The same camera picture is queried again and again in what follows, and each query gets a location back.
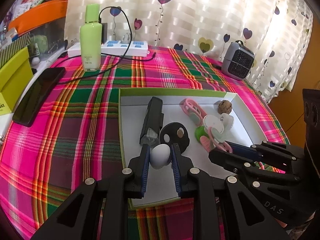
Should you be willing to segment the black oval three-button remote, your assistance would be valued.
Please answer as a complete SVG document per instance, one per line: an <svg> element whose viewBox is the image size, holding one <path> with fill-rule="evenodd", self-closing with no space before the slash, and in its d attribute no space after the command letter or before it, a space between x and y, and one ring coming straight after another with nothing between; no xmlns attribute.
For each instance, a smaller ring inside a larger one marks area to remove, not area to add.
<svg viewBox="0 0 320 240"><path fill-rule="evenodd" d="M180 152L183 153L190 144L188 131L185 126L179 122L171 122L165 125L160 132L160 143L171 146L178 144Z"/></svg>

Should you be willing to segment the white blue power strip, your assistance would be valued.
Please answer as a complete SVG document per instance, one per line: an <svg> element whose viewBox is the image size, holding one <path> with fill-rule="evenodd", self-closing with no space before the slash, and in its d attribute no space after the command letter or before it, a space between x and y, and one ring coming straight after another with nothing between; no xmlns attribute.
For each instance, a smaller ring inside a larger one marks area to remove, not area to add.
<svg viewBox="0 0 320 240"><path fill-rule="evenodd" d="M107 41L101 46L101 53L123 56L127 48L129 48L129 50L126 53L126 56L146 57L150 53L148 43L141 41L133 41L130 44L124 44L120 41Z"/></svg>

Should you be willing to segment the small brown walnut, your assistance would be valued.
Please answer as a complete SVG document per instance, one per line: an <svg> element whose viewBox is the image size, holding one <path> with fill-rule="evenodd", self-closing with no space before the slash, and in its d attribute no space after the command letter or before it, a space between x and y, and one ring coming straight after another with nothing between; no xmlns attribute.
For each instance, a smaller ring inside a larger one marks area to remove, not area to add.
<svg viewBox="0 0 320 240"><path fill-rule="evenodd" d="M232 111L232 103L228 100L222 100L217 107L217 112L219 114L226 113L230 114Z"/></svg>

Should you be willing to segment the pink clip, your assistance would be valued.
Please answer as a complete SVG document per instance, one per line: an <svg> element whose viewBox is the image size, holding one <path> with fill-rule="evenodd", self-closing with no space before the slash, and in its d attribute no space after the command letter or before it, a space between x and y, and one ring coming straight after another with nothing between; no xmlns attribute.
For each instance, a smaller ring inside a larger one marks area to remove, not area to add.
<svg viewBox="0 0 320 240"><path fill-rule="evenodd" d="M198 127L195 132L195 137L197 141L203 146L203 148L209 153L213 149L217 148L228 153L232 153L233 150L231 146L226 142L218 142L210 133L210 135L205 131L204 126Z"/></svg>
<svg viewBox="0 0 320 240"><path fill-rule="evenodd" d="M181 101L180 107L197 127L203 125L204 117L207 115L207 113L196 101L186 98Z"/></svg>

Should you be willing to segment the black bar with clear end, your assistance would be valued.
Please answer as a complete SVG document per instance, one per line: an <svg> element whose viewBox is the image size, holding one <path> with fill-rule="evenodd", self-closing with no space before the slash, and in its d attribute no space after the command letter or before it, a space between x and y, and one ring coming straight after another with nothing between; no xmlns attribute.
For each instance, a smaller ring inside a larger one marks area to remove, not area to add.
<svg viewBox="0 0 320 240"><path fill-rule="evenodd" d="M163 127L164 118L162 107L163 101L157 97L153 96L149 101L140 134L140 145L154 146L159 144L159 134Z"/></svg>

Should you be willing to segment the yellow-green shoe box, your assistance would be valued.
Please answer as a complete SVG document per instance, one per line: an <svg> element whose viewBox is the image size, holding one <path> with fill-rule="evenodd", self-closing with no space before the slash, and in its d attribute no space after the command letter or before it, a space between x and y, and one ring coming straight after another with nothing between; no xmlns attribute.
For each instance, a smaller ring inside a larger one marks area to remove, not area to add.
<svg viewBox="0 0 320 240"><path fill-rule="evenodd" d="M24 47L1 67L0 115L14 111L16 103L32 78L28 48Z"/></svg>

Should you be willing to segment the black smartphone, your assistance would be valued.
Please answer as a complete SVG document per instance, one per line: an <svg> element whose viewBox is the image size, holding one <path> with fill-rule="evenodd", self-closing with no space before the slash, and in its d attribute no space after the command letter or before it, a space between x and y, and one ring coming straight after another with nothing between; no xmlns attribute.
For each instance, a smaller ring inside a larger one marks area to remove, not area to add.
<svg viewBox="0 0 320 240"><path fill-rule="evenodd" d="M42 104L65 73L64 67L45 69L26 92L12 117L14 123L30 127Z"/></svg>

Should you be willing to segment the grey mini space heater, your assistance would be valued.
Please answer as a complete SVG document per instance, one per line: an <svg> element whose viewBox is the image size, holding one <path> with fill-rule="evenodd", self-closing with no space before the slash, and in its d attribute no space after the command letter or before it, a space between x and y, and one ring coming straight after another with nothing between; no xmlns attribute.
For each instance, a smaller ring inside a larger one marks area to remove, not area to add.
<svg viewBox="0 0 320 240"><path fill-rule="evenodd" d="M222 62L221 70L223 74L241 81L251 71L254 59L255 55L253 51L244 46L242 41L237 40L229 45Z"/></svg>

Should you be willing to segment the black charger adapter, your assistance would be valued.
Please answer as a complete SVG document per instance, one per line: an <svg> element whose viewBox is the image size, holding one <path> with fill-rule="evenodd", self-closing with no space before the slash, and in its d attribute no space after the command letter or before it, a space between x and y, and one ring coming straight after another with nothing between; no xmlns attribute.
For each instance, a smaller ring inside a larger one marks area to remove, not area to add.
<svg viewBox="0 0 320 240"><path fill-rule="evenodd" d="M101 44L105 44L107 42L107 32L108 32L108 24L102 23L102 32L101 32Z"/></svg>

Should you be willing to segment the orange storage bin lid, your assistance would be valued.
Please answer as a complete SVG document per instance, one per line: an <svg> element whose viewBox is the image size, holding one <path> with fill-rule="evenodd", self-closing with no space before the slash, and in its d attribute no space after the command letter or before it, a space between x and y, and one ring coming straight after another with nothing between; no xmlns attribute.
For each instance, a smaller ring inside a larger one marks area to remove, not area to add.
<svg viewBox="0 0 320 240"><path fill-rule="evenodd" d="M64 18L68 0L52 0L44 2L11 21L8 30L15 29L18 35L25 34L46 23Z"/></svg>

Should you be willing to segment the heart-pattern curtain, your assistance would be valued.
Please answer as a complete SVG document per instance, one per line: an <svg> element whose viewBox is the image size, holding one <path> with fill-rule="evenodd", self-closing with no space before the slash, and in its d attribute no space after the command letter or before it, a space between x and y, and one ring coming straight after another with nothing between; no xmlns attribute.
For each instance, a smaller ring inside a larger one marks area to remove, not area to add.
<svg viewBox="0 0 320 240"><path fill-rule="evenodd" d="M247 81L266 102L292 90L306 54L313 14L304 0L68 0L65 39L80 39L88 4L97 3L108 38L224 59L237 40L253 51Z"/></svg>

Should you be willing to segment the green lotion bottle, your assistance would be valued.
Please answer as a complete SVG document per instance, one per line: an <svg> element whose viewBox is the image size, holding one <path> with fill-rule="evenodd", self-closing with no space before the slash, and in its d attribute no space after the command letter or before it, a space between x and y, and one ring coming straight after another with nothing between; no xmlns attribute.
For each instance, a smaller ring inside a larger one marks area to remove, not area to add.
<svg viewBox="0 0 320 240"><path fill-rule="evenodd" d="M80 28L82 66L86 71L96 71L101 63L102 24L99 23L99 4L88 4L85 23Z"/></svg>

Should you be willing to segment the white disc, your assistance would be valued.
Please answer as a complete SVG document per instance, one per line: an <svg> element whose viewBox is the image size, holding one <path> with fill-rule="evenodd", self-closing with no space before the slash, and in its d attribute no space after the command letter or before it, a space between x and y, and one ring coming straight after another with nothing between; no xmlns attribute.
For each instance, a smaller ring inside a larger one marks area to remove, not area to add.
<svg viewBox="0 0 320 240"><path fill-rule="evenodd" d="M223 122L214 115L207 115L203 119L203 125L198 127L195 130L195 137L198 142L202 136L205 136L208 139L214 139L217 142L224 142L224 133L225 127Z"/></svg>

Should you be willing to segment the striped patterned box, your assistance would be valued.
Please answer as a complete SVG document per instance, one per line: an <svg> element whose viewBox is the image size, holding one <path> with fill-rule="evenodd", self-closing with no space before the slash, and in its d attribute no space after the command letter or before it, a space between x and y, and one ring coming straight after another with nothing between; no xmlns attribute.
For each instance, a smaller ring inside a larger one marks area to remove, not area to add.
<svg viewBox="0 0 320 240"><path fill-rule="evenodd" d="M18 51L29 46L30 42L30 33L26 33L4 49L1 49L0 68L2 68Z"/></svg>

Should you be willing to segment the small grey round knob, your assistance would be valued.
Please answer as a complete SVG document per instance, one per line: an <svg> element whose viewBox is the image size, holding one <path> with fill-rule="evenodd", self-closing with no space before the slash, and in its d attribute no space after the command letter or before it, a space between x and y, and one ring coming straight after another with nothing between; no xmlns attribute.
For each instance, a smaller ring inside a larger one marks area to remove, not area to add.
<svg viewBox="0 0 320 240"><path fill-rule="evenodd" d="M159 170L170 162L171 149L167 144L160 144L150 152L150 165Z"/></svg>

